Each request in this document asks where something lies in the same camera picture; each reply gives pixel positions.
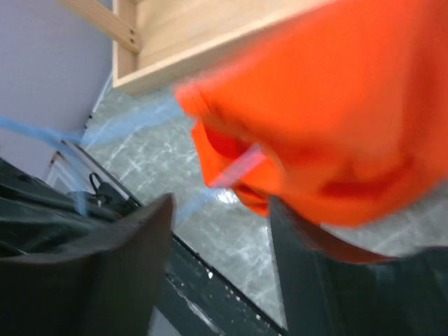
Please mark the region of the orange t shirt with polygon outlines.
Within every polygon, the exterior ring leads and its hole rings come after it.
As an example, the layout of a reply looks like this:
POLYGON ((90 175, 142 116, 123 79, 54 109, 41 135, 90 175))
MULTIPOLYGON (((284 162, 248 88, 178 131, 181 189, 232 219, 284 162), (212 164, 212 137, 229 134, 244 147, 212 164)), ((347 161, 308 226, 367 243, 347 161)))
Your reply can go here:
POLYGON ((335 1, 178 86, 204 182, 355 227, 447 178, 447 2, 335 1))

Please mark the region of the blue wire hanger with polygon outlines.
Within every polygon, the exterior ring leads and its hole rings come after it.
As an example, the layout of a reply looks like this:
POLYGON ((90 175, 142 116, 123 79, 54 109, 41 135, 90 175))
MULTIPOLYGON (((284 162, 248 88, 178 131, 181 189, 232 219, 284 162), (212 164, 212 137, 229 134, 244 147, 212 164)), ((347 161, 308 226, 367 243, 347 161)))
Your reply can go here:
MULTIPOLYGON (((171 101, 153 110, 145 107, 140 108, 136 112, 129 112, 123 116, 113 118, 111 122, 106 123, 104 126, 93 128, 94 131, 98 131, 98 135, 82 136, 57 129, 42 128, 4 116, 1 117, 1 127, 27 137, 38 139, 70 156, 74 156, 72 150, 63 149, 63 141, 74 144, 108 144, 120 137, 133 135, 138 131, 161 126, 182 115, 183 112, 180 106, 175 101, 171 101)), ((253 171, 253 169, 265 160, 266 156, 259 146, 250 146, 224 172, 212 180, 211 188, 201 189, 201 192, 197 193, 192 200, 176 211, 175 225, 179 225, 191 214, 201 209, 209 200, 212 200, 216 196, 219 190, 229 188, 234 182, 253 171)))

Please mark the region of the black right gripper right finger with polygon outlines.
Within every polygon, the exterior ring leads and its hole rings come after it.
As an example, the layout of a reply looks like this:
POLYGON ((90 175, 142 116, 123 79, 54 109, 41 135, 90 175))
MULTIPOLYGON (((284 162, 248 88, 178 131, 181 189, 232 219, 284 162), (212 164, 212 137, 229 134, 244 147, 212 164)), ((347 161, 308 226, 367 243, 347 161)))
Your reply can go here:
POLYGON ((400 258, 347 243, 269 199, 289 335, 446 335, 447 249, 400 258))

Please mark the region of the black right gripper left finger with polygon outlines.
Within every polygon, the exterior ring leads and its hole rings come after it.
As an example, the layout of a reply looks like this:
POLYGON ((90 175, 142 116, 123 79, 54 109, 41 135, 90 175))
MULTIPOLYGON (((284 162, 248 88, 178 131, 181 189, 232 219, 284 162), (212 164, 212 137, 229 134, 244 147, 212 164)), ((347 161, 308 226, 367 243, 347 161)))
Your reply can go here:
POLYGON ((147 335, 172 239, 172 194, 59 253, 1 259, 2 335, 147 335))

